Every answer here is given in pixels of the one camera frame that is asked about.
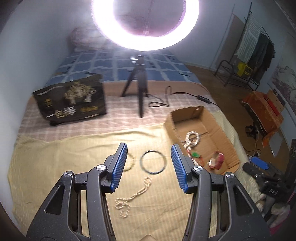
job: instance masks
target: yellow blanket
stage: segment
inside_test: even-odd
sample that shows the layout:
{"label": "yellow blanket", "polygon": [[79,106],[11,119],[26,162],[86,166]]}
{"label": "yellow blanket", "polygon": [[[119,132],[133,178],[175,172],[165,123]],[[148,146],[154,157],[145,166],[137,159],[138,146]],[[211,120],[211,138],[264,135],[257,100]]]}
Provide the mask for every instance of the yellow blanket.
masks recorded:
{"label": "yellow blanket", "polygon": [[[234,128],[222,112],[213,114],[217,122],[234,144],[242,163],[246,154],[239,142]],[[120,142],[128,145],[128,152],[134,156],[136,164],[124,172],[119,188],[114,194],[107,194],[109,213],[118,241],[138,241],[146,234],[156,240],[181,240],[186,227],[192,195],[185,195],[180,189],[172,161],[169,139],[164,125],[118,131],[106,134],[66,138],[59,141],[44,142],[22,136],[18,141],[10,164],[9,182],[14,203],[13,213],[25,234],[40,205],[67,170],[74,173],[87,172],[115,153]],[[158,150],[164,154],[168,164],[158,175],[143,172],[139,158],[147,150]],[[126,167],[132,162],[128,156]],[[144,157],[148,170],[162,168],[162,157],[149,153]],[[240,167],[237,177],[254,201],[258,200],[258,187],[254,180]],[[115,199],[129,198],[143,188],[144,178],[152,177],[148,191],[129,202],[131,208],[127,218],[120,217],[115,209]],[[83,233],[88,235],[85,193],[82,195]],[[216,199],[213,198],[210,236],[215,234]]]}

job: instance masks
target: hanging clothes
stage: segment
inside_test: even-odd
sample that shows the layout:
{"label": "hanging clothes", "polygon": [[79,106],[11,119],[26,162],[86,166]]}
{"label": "hanging clothes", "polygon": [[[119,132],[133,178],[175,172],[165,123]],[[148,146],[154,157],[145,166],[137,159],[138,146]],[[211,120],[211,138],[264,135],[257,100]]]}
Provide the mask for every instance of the hanging clothes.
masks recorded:
{"label": "hanging clothes", "polygon": [[267,50],[268,43],[269,43],[269,38],[265,34],[260,33],[258,42],[252,54],[252,57],[248,62],[248,66],[251,69],[255,69],[255,68],[258,69],[263,63],[263,59]]}
{"label": "hanging clothes", "polygon": [[245,26],[243,38],[235,54],[242,62],[247,63],[250,60],[258,42],[261,29],[261,25],[256,21],[253,14],[250,13]]}
{"label": "hanging clothes", "polygon": [[262,64],[257,70],[255,70],[253,75],[253,80],[256,83],[260,83],[260,80],[262,79],[265,71],[270,67],[271,61],[274,58],[274,56],[275,56],[274,45],[269,40]]}

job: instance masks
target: blue checkered bedsheet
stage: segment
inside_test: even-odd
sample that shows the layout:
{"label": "blue checkered bedsheet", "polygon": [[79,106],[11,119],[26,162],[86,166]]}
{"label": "blue checkered bedsheet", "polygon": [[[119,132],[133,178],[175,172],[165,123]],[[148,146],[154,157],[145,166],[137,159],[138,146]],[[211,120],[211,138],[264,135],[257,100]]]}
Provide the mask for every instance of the blue checkered bedsheet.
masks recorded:
{"label": "blue checkered bedsheet", "polygon": [[[45,86],[102,74],[103,82],[126,81],[134,68],[130,57],[137,52],[119,46],[72,53]],[[168,49],[143,52],[148,80],[200,83]]]}

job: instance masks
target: black rubber ring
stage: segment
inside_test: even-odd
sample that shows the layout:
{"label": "black rubber ring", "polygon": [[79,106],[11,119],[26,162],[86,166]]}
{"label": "black rubber ring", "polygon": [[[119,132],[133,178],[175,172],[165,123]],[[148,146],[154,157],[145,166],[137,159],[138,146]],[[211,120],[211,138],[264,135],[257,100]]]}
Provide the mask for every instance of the black rubber ring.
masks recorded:
{"label": "black rubber ring", "polygon": [[[146,169],[144,168],[144,165],[143,165],[143,157],[144,157],[147,153],[149,153],[149,152],[156,152],[156,153],[160,154],[160,155],[163,157],[164,167],[163,167],[161,170],[159,170],[159,171],[157,171],[157,172],[150,172],[150,171],[148,171],[148,170],[146,170]],[[163,172],[163,170],[164,170],[165,167],[167,166],[167,160],[166,160],[165,156],[164,156],[161,152],[156,151],[156,150],[149,150],[149,151],[144,152],[143,155],[141,156],[141,158],[140,158],[140,166],[141,166],[141,168],[142,168],[142,170],[143,170],[144,172],[147,172],[147,173],[152,174],[152,175],[156,175],[156,174],[159,174],[159,173]]]}

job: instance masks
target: tripod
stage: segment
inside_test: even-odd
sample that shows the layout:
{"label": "tripod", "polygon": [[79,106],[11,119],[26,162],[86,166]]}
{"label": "tripod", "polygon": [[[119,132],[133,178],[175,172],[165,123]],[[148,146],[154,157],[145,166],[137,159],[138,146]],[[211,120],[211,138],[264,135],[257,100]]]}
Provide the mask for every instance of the tripod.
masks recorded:
{"label": "tripod", "polygon": [[131,84],[133,79],[138,80],[138,97],[139,97],[139,114],[140,117],[143,117],[143,94],[148,97],[148,83],[147,83],[147,73],[145,69],[145,63],[144,63],[144,56],[138,55],[137,59],[131,58],[131,60],[136,62],[136,66],[131,72],[128,81],[124,87],[124,90],[122,92],[122,97],[126,95],[126,91]]}

